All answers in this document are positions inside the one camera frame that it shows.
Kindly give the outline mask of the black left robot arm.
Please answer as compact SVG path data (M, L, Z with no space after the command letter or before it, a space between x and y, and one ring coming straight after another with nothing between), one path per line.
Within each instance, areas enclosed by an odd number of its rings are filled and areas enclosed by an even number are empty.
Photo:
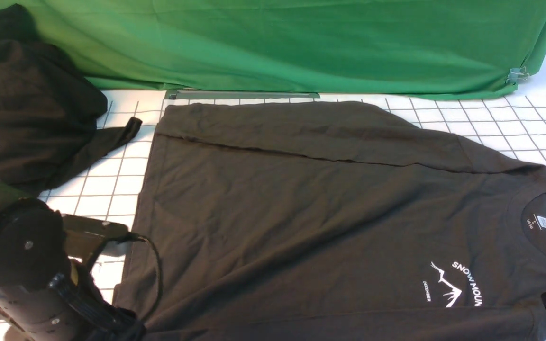
M0 182L0 319L8 341L140 341L136 313L104 300L91 270L132 239L124 224L54 211Z

